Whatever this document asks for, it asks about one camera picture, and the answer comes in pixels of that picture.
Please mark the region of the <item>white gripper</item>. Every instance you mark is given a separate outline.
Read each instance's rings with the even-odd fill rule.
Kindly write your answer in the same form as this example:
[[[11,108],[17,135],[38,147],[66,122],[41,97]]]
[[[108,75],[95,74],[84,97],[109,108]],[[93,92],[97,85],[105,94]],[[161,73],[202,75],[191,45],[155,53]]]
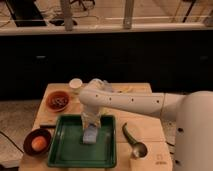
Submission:
[[[101,126],[101,121],[100,121],[101,115],[98,110],[83,111],[81,113],[81,119],[82,119],[82,124],[84,129],[88,128],[90,125],[94,125],[96,127]]]

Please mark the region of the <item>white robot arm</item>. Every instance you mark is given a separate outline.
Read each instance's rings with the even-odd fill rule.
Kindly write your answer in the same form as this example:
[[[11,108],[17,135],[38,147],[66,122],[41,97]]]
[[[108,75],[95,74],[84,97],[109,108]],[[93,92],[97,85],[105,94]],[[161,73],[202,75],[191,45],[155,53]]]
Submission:
[[[119,93],[93,79],[81,89],[79,100],[88,119],[108,107],[175,121],[173,171],[213,171],[213,91]]]

